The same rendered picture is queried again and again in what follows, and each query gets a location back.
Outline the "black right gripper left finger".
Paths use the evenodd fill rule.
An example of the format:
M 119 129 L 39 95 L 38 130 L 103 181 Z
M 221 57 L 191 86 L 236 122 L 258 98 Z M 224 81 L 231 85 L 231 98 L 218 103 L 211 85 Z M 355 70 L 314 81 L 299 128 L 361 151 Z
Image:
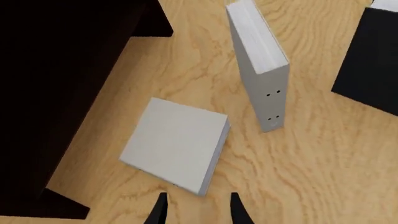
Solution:
M 149 216 L 144 224 L 165 224 L 167 218 L 167 193 L 159 194 L 158 199 L 153 206 Z

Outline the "black book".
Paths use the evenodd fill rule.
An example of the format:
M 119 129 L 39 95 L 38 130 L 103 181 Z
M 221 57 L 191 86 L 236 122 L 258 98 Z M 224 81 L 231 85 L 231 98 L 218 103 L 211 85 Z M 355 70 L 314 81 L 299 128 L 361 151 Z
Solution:
M 331 90 L 398 116 L 398 0 L 365 8 Z

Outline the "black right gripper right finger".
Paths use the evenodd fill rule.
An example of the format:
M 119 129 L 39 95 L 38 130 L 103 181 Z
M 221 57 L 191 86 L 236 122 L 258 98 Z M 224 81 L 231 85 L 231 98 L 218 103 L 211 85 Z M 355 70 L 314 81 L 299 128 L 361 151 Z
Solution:
M 230 211 L 233 224 L 254 224 L 237 192 L 231 193 Z

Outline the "dark wooden cabinet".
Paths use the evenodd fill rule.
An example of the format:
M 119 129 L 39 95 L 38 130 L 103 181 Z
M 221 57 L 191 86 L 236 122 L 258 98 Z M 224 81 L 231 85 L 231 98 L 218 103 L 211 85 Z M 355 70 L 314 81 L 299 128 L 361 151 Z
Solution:
M 47 188 L 131 37 L 170 37 L 159 0 L 0 0 L 0 216 L 83 220 Z

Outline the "grey book with spine dots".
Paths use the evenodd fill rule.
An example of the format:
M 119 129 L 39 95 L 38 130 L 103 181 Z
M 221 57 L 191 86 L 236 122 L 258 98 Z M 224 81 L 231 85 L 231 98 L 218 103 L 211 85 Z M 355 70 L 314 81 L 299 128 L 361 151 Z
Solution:
M 263 132 L 284 125 L 290 63 L 254 0 L 225 6 L 242 83 Z

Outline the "flat grey book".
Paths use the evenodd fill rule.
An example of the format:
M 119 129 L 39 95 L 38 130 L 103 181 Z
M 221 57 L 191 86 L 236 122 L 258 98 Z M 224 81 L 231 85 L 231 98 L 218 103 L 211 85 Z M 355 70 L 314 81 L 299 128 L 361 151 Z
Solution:
M 204 196 L 230 127 L 223 113 L 151 98 L 119 159 Z

